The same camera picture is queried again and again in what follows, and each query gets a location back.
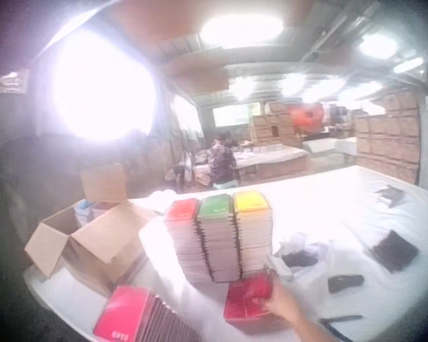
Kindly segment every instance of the yellow book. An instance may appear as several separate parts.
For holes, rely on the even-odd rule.
[[[235,193],[236,212],[251,212],[268,208],[268,203],[261,192],[250,190]]]

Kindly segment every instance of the green book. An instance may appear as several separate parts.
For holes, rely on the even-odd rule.
[[[205,198],[198,211],[198,219],[228,216],[231,214],[230,196],[221,194]]]

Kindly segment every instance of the window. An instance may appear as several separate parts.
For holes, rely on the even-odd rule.
[[[185,98],[176,95],[171,103],[171,109],[176,114],[180,130],[187,133],[190,139],[203,136],[197,108],[191,105]]]
[[[249,117],[260,115],[260,104],[227,105],[214,108],[213,114],[216,127],[245,125],[249,123]]]

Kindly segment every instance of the black object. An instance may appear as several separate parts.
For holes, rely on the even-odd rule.
[[[391,185],[387,185],[386,188],[376,191],[379,194],[377,200],[384,203],[389,208],[392,208],[399,204],[404,199],[404,191],[397,189]]]
[[[306,251],[283,255],[282,260],[287,267],[309,267],[315,265],[319,261],[316,254],[311,254]]]
[[[390,273],[395,273],[408,267],[419,250],[392,230],[371,253]]]
[[[343,317],[335,317],[335,318],[321,318],[319,319],[319,323],[322,324],[330,333],[332,333],[334,337],[340,339],[341,341],[353,342],[350,338],[342,335],[336,328],[333,328],[331,326],[331,323],[356,321],[358,319],[363,319],[363,316],[351,315],[351,316],[343,316]]]
[[[328,291],[331,294],[336,294],[348,287],[361,286],[365,282],[365,278],[359,274],[332,276],[328,279]]]

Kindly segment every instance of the ceiling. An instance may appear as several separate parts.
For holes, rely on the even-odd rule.
[[[305,73],[307,86],[333,76],[347,78],[346,87],[372,80],[386,90],[421,85],[417,71],[392,72],[421,49],[413,48],[419,42],[411,30],[391,24],[383,9],[375,0],[122,0],[101,15],[118,24],[181,93],[212,108],[237,102],[229,85],[238,76],[252,76],[257,83],[246,102],[300,100],[300,93],[282,98],[281,82],[289,73]],[[224,49],[203,43],[203,24],[232,12],[279,16],[285,28],[259,46]],[[367,58],[357,48],[363,35],[380,30],[399,46],[388,61]]]

